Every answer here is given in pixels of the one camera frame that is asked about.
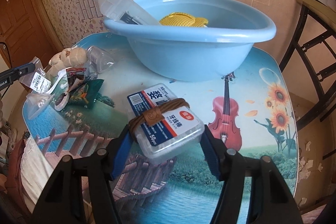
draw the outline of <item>orange petal illustration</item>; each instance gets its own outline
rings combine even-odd
[[[258,111],[257,111],[257,110],[251,110],[251,111],[245,113],[245,116],[247,116],[247,117],[254,117],[254,116],[256,116],[257,114],[258,114]]]

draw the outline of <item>plastic packaging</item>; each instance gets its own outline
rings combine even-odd
[[[45,78],[45,72],[41,60],[34,57],[30,63],[35,64],[34,72],[20,77],[19,82],[38,93],[47,92],[51,86],[51,82]]]
[[[91,109],[103,82],[104,79],[95,79],[86,82],[70,93],[68,103]]]
[[[109,52],[97,46],[88,48],[86,54],[90,64],[97,73],[107,71],[115,63]]]
[[[28,119],[32,120],[43,112],[54,95],[29,93],[26,97]]]
[[[98,0],[100,12],[120,23],[136,25],[160,25],[143,8],[133,0]]]
[[[86,67],[67,68],[68,92],[75,90],[80,85],[82,85],[88,78],[88,75],[89,75],[89,69]]]
[[[67,105],[69,101],[70,94],[69,92],[63,92],[55,101],[55,110],[61,111]]]
[[[129,119],[142,112],[177,98],[164,84],[158,84],[127,97]],[[203,122],[187,107],[162,114],[165,119],[152,127],[143,123],[135,136],[144,155],[152,164],[175,157],[197,144],[204,132]]]

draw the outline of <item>wooden shelf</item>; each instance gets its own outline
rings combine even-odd
[[[316,13],[325,23],[336,31],[336,12],[317,0],[296,0]]]

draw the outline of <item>barcode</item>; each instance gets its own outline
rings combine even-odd
[[[37,87],[39,86],[39,83],[40,83],[40,81],[41,81],[41,78],[42,78],[41,75],[38,75],[38,76],[36,77],[36,79],[35,79],[35,84],[34,84],[34,88],[37,89]]]
[[[129,99],[132,102],[132,105],[137,105],[143,102],[141,96],[139,94],[134,94],[132,96],[129,97]]]
[[[157,101],[155,103],[159,106],[159,105],[164,104],[165,102],[168,102],[168,100],[161,100],[161,101]]]

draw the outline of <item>white fabric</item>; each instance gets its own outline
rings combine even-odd
[[[25,198],[25,203],[32,212],[35,206],[32,206],[31,201],[34,204],[37,203],[45,184],[53,172],[53,168],[31,136],[26,142],[20,166],[22,185],[28,196],[28,198]]]

